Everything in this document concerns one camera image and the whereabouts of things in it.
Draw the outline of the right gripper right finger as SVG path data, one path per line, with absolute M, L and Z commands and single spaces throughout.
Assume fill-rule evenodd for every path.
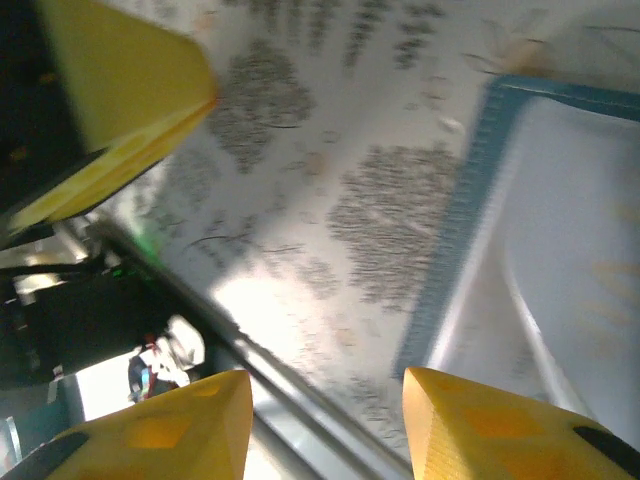
M 425 367 L 403 379 L 417 479 L 636 479 L 639 453 L 580 414 Z

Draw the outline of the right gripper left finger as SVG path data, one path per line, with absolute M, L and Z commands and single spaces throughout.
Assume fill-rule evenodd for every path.
M 74 426 L 8 479 L 241 479 L 253 422 L 249 374 L 228 370 Z

